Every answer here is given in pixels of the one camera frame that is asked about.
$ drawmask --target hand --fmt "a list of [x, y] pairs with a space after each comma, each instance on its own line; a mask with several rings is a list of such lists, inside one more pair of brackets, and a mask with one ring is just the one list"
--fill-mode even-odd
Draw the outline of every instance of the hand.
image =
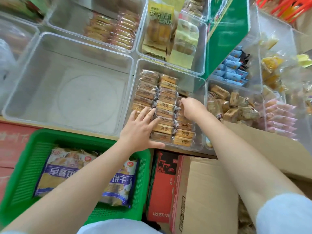
[[207, 111], [205, 106], [194, 98], [182, 98], [181, 103], [184, 106], [184, 116], [191, 121], [196, 122], [197, 116]]
[[144, 108], [142, 112], [135, 119], [136, 111], [133, 111], [126, 126], [120, 133], [119, 141], [126, 144], [131, 149], [132, 153], [143, 151], [148, 148], [163, 149], [164, 143], [151, 141], [149, 139], [150, 133], [154, 127], [160, 122], [160, 118], [153, 121], [155, 109], [153, 108], [147, 115], [148, 108]]

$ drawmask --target green plastic basket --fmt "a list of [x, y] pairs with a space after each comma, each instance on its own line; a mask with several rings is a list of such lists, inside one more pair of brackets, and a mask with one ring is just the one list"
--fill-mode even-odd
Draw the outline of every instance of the green plastic basket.
[[[6, 192], [0, 205], [1, 225], [3, 227], [8, 225], [39, 200], [38, 197], [33, 197], [35, 187], [45, 161], [55, 145], [79, 148], [86, 151], [104, 152], [113, 144], [115, 144], [113, 140], [57, 130], [41, 129], [34, 132], [7, 184]], [[147, 149], [134, 153], [131, 158], [140, 158], [134, 192], [130, 200], [131, 207], [111, 207], [99, 202], [85, 224], [117, 218], [141, 220], [149, 183], [151, 154]]]

